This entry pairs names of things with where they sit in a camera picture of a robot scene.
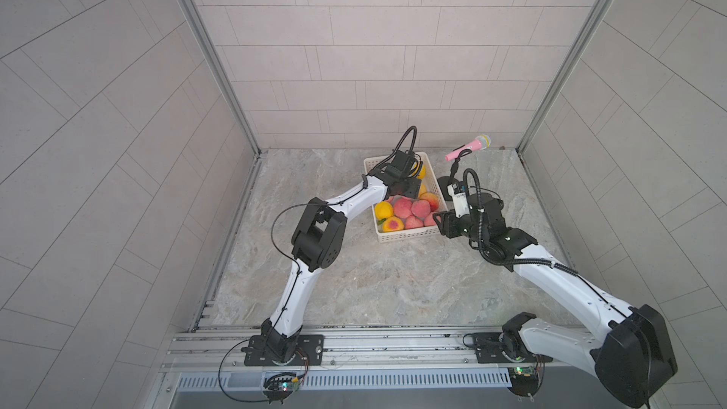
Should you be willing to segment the yellow peach with leaf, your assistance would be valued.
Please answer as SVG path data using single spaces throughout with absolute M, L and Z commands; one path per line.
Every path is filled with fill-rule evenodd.
M 382 232 L 384 233 L 398 232 L 404 229 L 403 220 L 396 216 L 391 216 L 382 222 Z

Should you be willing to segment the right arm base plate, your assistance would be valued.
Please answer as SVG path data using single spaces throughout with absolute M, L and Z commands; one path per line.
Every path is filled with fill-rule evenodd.
M 465 348 L 473 350 L 477 363 L 483 364 L 548 364 L 553 358 L 543 354 L 532 354 L 523 348 L 516 348 L 505 339 L 503 333 L 465 333 L 462 337 Z

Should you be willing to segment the dark pink peach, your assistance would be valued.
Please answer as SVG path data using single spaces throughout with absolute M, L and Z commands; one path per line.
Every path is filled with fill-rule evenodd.
M 411 212 L 413 216 L 424 220 L 432 213 L 432 207 L 427 200 L 420 199 L 412 202 Z

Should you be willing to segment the red orange peach bottom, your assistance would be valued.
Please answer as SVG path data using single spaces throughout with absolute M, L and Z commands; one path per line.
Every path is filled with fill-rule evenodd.
M 439 198 L 435 193 L 424 192 L 420 195 L 420 200 L 426 201 L 430 205 L 431 212 L 437 212 L 440 206 Z

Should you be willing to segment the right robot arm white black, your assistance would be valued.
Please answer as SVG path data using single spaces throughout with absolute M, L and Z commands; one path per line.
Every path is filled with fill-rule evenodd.
M 662 314 L 598 288 L 558 261 L 528 233 L 505 223 L 504 202 L 480 186 L 472 169 L 462 179 L 441 177 L 454 207 L 435 214 L 440 233 L 465 237 L 491 265 L 529 280 L 583 325 L 580 331 L 554 326 L 521 312 L 503 325 L 502 350 L 510 361 L 545 355 L 595 376 L 617 401 L 632 408 L 651 397 L 678 371 Z

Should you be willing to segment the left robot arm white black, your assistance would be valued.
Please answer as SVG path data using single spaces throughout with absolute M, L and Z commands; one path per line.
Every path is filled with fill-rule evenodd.
M 303 204 L 305 210 L 293 231 L 293 249 L 284 254 L 292 262 L 284 293 L 274 313 L 261 324 L 261 344 L 252 346 L 248 340 L 248 350 L 260 351 L 279 365 L 293 360 L 316 281 L 339 256 L 348 222 L 392 195 L 418 193 L 417 136 L 417 127 L 410 126 L 390 155 L 344 194 L 325 201 L 314 197 Z

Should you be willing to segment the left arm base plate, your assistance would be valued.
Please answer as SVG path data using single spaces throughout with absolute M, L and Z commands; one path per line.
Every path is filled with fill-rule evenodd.
M 255 335 L 244 348 L 246 367 L 272 365 L 321 365 L 324 335 L 298 334 L 295 337 Z

